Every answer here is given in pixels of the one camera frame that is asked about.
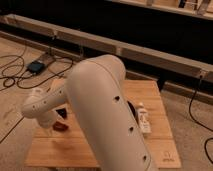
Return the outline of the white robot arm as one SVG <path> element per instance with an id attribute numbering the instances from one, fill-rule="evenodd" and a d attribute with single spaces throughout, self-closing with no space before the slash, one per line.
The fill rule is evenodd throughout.
<path id="1" fill-rule="evenodd" d="M 21 113 L 49 128 L 56 121 L 52 110 L 68 103 L 102 171 L 159 171 L 124 98 L 125 74 L 114 55 L 82 60 L 61 86 L 33 89 Z"/>

